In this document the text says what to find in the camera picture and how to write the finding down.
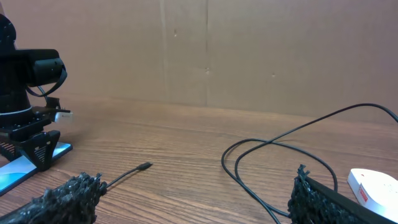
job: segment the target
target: brown tabletop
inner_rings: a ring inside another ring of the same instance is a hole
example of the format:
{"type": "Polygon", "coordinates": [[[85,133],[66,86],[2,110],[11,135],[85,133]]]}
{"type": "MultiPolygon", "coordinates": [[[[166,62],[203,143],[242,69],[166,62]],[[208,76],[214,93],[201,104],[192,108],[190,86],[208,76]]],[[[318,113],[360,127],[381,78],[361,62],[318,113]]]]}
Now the brown tabletop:
{"type": "MultiPolygon", "coordinates": [[[[61,141],[73,144],[73,150],[48,171],[1,197],[0,215],[80,172],[100,172],[110,182],[151,161],[150,169],[128,176],[101,198],[97,223],[272,223],[267,212],[222,169],[221,155],[244,138],[270,139],[313,119],[78,95],[61,98],[62,105],[74,112],[75,122],[52,124],[47,130],[61,130],[61,141]]],[[[281,141],[326,161],[336,172],[339,193],[351,200],[356,201],[346,183],[350,169],[398,176],[395,124],[328,119],[281,141]]],[[[235,150],[227,166],[232,169],[235,158],[253,145],[235,150]]],[[[260,198],[287,210],[300,164],[307,165],[311,178],[333,187],[331,175],[317,161],[278,146],[247,155],[239,174],[260,198]]],[[[290,223],[287,218],[280,220],[290,223]]]]}

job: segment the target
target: blue flat object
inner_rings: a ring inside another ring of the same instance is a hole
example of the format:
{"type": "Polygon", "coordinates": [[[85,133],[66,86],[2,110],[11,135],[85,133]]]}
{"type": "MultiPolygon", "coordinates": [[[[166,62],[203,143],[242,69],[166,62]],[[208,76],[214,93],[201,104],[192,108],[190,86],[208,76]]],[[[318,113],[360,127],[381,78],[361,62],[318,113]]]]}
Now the blue flat object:
{"type": "MultiPolygon", "coordinates": [[[[72,145],[58,142],[52,154],[52,160],[56,160],[72,150],[72,145]]],[[[32,177],[38,172],[37,168],[25,156],[4,165],[0,168],[0,196],[32,177]]]]}

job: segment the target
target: wood grain surface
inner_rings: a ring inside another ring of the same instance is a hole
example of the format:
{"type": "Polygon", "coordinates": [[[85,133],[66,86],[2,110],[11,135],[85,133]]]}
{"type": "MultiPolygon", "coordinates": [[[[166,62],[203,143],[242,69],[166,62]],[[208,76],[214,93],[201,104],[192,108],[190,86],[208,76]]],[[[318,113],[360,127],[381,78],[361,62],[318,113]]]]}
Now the wood grain surface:
{"type": "MultiPolygon", "coordinates": [[[[154,165],[150,169],[125,178],[101,199],[97,223],[272,223],[267,212],[225,173],[221,155],[236,141],[270,139],[313,119],[121,98],[60,97],[62,106],[74,112],[75,122],[52,124],[47,130],[61,130],[61,141],[72,143],[74,149],[50,170],[1,197],[0,215],[82,171],[91,175],[100,172],[103,180],[110,182],[151,161],[154,165]]],[[[360,112],[358,108],[347,113],[360,112]]],[[[282,141],[324,159],[337,174],[339,193],[356,200],[346,183],[351,168],[398,176],[397,136],[396,125],[328,119],[282,141]]],[[[231,153],[228,167],[232,169],[235,158],[250,146],[253,144],[231,153]]],[[[269,146],[249,154],[239,170],[258,196],[287,210],[300,164],[307,165],[310,177],[333,186],[331,175],[319,163],[283,147],[269,146]]]]}

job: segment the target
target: spiky black object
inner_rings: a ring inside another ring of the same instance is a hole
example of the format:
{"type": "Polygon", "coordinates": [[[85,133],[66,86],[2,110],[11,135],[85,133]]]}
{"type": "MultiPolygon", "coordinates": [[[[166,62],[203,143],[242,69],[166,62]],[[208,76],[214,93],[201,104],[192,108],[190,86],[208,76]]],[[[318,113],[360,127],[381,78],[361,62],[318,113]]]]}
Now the spiky black object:
{"type": "Polygon", "coordinates": [[[304,167],[298,168],[292,198],[288,202],[292,223],[394,223],[307,177],[310,172],[304,172],[304,167]]]}
{"type": "Polygon", "coordinates": [[[101,174],[91,177],[82,172],[56,189],[47,189],[44,195],[18,210],[0,218],[0,224],[76,223],[92,224],[96,220],[95,207],[106,194],[106,182],[101,174]]]}

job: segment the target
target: cable connector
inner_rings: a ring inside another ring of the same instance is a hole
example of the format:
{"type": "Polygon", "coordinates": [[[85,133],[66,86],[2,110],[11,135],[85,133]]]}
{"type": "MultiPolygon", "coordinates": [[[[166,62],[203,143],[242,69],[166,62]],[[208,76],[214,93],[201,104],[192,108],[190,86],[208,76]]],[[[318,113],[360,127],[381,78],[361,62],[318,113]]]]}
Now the cable connector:
{"type": "Polygon", "coordinates": [[[146,169],[150,168],[152,164],[153,163],[151,163],[151,162],[146,162],[144,164],[137,166],[137,170],[146,170],[146,169]]]}

